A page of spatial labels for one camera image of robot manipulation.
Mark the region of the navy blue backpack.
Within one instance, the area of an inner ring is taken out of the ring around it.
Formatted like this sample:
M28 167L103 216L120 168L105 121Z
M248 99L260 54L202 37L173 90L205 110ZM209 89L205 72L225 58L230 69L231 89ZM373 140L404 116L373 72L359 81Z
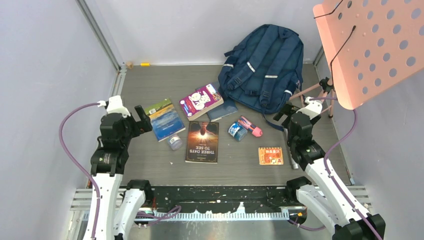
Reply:
M279 113L302 88L304 44L289 28L261 25L224 56L219 93L262 116Z

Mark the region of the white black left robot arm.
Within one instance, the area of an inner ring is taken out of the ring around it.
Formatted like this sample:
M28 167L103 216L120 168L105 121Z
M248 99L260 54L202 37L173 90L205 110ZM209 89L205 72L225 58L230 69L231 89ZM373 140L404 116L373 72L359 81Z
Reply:
M127 183L121 205L117 207L130 142L153 129L142 106L137 105L134 109L139 121L122 110L108 112L100 120L98 145L90 159L92 197L85 240L124 240L139 208L153 202L150 182L133 179Z

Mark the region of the blue green landscape book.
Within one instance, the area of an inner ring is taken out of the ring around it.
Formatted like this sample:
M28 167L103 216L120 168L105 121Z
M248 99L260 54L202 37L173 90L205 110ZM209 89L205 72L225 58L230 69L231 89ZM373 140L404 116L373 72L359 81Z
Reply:
M158 142L186 129L169 98L147 107L144 112L150 118L152 131Z

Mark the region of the pink pencil case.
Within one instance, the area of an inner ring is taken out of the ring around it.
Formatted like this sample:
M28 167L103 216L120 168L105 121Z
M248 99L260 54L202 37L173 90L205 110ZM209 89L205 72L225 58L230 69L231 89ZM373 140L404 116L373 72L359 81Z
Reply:
M258 126L254 125L250 122L246 117L240 116L237 122L242 125L248 132L250 132L255 137L261 137L263 135L263 131Z

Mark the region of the silver metal cylinder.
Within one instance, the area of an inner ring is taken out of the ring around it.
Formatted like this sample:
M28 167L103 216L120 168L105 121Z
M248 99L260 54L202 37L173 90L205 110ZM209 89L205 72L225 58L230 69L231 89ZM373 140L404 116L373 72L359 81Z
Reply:
M292 154L290 152L290 146L289 146L289 135L288 135L288 130L286 128L283 129L284 132L284 137L285 137L285 141L286 141L286 148L288 151L288 156L289 156L289 162L290 162L290 166L293 170L298 170L299 169L299 165L295 162L295 160L292 157Z

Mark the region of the small clear plastic jar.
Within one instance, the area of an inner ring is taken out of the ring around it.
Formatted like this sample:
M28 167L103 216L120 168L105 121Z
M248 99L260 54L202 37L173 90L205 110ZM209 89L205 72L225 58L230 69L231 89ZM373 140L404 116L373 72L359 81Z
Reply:
M173 151L180 149L183 145L183 141L176 133L174 133L167 139L167 143Z

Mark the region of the orange spiral notepad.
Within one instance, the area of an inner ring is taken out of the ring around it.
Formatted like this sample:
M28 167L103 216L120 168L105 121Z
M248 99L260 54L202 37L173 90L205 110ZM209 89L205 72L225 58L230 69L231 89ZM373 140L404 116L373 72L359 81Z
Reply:
M283 150L281 147L259 147L258 160L262 166L283 165Z

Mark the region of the yellow tape piece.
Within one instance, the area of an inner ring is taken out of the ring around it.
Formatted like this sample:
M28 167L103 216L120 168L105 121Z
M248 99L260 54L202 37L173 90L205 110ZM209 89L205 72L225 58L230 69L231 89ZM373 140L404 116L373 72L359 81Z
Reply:
M140 64L141 67L149 67L151 64L149 62L142 62Z

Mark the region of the small wooden cube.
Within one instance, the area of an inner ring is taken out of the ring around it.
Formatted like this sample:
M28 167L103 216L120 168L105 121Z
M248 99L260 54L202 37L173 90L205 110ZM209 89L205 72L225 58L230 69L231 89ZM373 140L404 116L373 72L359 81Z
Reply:
M133 62L132 62L132 61L127 61L127 62L125 63L125 65L126 65L126 67L127 67L128 69L132 69L132 68L134 67L134 64L133 64Z

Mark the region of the blue lidded round container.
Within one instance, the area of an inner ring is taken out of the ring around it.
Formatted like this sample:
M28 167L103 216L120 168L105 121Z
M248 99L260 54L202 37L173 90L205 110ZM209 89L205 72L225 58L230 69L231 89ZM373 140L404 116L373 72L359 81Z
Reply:
M228 129L228 133L238 142L240 142L248 133L238 121L235 121Z

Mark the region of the dark blue notebook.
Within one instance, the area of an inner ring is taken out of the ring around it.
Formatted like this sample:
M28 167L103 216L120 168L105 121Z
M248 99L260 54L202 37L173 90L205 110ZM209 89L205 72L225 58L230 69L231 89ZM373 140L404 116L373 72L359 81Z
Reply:
M218 91L218 93L221 95L223 99L223 104L213 108L212 110L209 110L207 112L207 115L211 122L215 122L223 117L229 116L231 114L234 114L238 111L238 108L236 106L236 103L234 100L230 99L229 97L226 97L224 92L220 88L220 84L218 81L212 82L211 85L215 88L215 90Z

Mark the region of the purple cartoon book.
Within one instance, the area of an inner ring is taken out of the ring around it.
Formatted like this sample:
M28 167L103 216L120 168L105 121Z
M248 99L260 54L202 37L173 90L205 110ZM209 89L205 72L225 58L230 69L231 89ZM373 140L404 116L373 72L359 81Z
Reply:
M223 97L212 83L198 88L179 101L179 105L189 121L194 121L223 103Z

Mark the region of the dark Three Days book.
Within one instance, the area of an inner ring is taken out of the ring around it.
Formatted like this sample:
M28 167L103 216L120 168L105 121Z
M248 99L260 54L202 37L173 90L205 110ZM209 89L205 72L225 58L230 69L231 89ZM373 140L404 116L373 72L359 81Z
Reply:
M187 136L186 163L218 163L219 123L190 121Z

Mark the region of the aluminium frame rail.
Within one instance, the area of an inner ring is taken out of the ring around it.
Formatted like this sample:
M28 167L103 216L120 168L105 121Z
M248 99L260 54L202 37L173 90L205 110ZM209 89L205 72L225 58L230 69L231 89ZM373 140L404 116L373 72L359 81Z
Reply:
M112 63L115 70L119 72L121 70L121 66L120 66L117 58L115 57L109 43L107 42L107 39L104 36L99 24L97 23L95 16L93 15L89 5L87 4L87 2L85 0L76 0L76 3L78 5L78 7L80 8L82 14L86 18L88 25L91 27L95 37L99 41L100 46L104 50L106 56L108 57L108 59Z

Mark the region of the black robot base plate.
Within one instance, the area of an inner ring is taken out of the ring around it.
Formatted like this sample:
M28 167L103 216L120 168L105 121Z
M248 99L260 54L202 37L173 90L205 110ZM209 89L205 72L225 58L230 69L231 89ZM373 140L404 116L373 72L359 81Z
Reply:
M282 208L302 207L289 198L284 186L153 186L141 205L161 213L180 206L181 213L277 213Z

